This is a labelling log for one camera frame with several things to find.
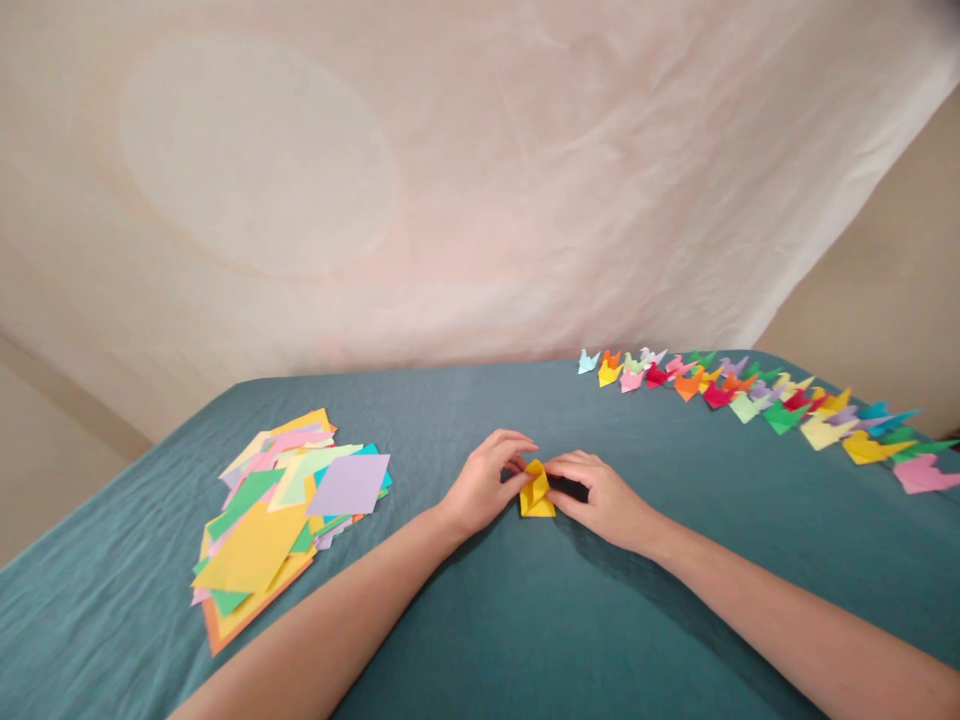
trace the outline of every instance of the yellow origami paper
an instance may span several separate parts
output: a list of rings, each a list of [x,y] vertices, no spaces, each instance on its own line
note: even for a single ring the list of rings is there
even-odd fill
[[[847,388],[842,393],[836,397],[827,398],[826,402],[820,406],[821,410],[832,410],[835,413],[843,410],[847,405],[850,404],[850,393],[851,389]]]
[[[525,472],[533,479],[520,491],[520,516],[556,517],[556,508],[547,500],[550,483],[547,481],[547,472],[543,469],[543,464],[539,460],[534,460],[527,465]]]
[[[622,369],[623,365],[617,365],[617,367],[613,367],[612,365],[603,363],[600,366],[600,370],[597,372],[597,377],[600,379],[600,387],[615,383],[617,378],[620,377],[620,371]]]
[[[247,447],[244,448],[243,452],[237,455],[234,461],[227,465],[224,471],[220,473],[220,477],[223,477],[232,470],[236,470],[254,455],[259,454],[260,449],[263,447],[263,441],[268,437],[270,437],[270,433],[268,433],[266,430],[262,430],[254,435],[253,440],[251,440]]]
[[[316,554],[317,549],[311,547],[309,552],[289,556],[280,565],[280,569],[274,575],[273,579],[266,588],[260,592],[255,592],[250,595],[250,597],[237,606],[236,610],[226,617],[220,615],[218,611],[217,625],[218,630],[220,631],[220,638],[222,639],[230,635],[230,633],[243,624],[243,622],[247,619],[247,616],[249,616],[251,613],[258,612],[261,605],[270,599],[270,596],[276,592],[277,588],[282,587],[291,577],[295,576],[304,565],[309,564],[313,556]]]
[[[848,423],[834,427],[824,420],[822,416],[814,414],[812,418],[800,426],[800,432],[803,433],[804,437],[807,438],[807,441],[810,443],[810,446],[817,452],[833,445],[835,442],[839,442],[844,435],[853,430],[860,422],[854,419]]]
[[[193,587],[257,593],[276,576],[307,520],[303,507],[268,512],[257,503],[193,581]]]
[[[334,432],[333,425],[330,424],[330,421],[327,419],[327,409],[320,408],[319,410],[314,410],[309,412],[303,417],[298,417],[296,420],[291,420],[286,425],[281,425],[278,428],[274,428],[270,431],[270,435],[282,435],[283,433],[290,432],[291,430],[300,430],[301,428],[309,427],[310,425],[316,425],[320,423],[320,426],[323,428],[324,432]]]
[[[893,445],[881,445],[870,439],[870,436],[864,430],[858,430],[853,435],[843,441],[843,449],[847,455],[857,465],[868,465],[874,462],[883,462],[889,460],[898,452],[906,450],[911,445],[916,445],[916,440],[908,442],[894,443]]]
[[[720,378],[723,367],[718,367],[712,373],[703,372],[700,374],[700,392],[704,393],[710,387],[710,383],[715,383]]]

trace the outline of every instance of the green origami paper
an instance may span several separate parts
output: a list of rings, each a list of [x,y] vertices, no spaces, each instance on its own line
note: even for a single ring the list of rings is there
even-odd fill
[[[960,440],[944,440],[943,442],[936,443],[917,443],[916,445],[911,445],[906,450],[898,452],[893,456],[893,461],[895,463],[901,463],[906,462],[907,460],[913,460],[920,455],[936,455],[937,453],[941,453],[948,448],[952,448],[957,443],[960,443]]]
[[[787,430],[796,427],[800,423],[806,410],[806,407],[802,407],[794,412],[790,412],[783,406],[782,402],[777,401],[777,404],[767,410],[767,412],[763,414],[763,417],[770,423],[770,427],[773,428],[773,431],[777,435],[783,435]]]
[[[220,617],[226,617],[240,607],[240,603],[250,597],[250,593],[228,593],[223,590],[211,590],[210,597],[213,598]]]

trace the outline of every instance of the beige wall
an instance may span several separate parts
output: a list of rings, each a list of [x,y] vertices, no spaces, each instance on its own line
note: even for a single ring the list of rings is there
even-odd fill
[[[756,347],[864,400],[960,426],[960,89],[780,308]]]
[[[0,567],[128,462],[14,372],[5,359],[0,354]]]

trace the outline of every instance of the green fabric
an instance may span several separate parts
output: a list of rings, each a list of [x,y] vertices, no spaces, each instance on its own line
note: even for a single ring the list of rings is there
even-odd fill
[[[396,491],[211,659],[189,586],[203,525],[227,494],[217,476],[258,431],[318,407],[338,443],[376,442],[392,455]],[[540,459],[596,453],[669,517],[960,667],[960,488],[905,495],[888,467],[857,467],[839,443],[814,452],[796,430],[744,425],[670,386],[601,389],[571,355],[228,390],[0,571],[0,714],[167,717],[312,590],[443,498],[498,427],[533,437]],[[944,452],[938,465],[960,472],[960,457]],[[336,715],[820,717],[659,567],[562,514],[520,518],[515,502],[430,579]]]

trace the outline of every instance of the white backdrop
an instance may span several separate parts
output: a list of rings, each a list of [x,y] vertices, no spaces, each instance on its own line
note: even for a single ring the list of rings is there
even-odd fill
[[[0,329],[153,439],[254,377],[749,346],[956,85],[935,7],[5,2]]]

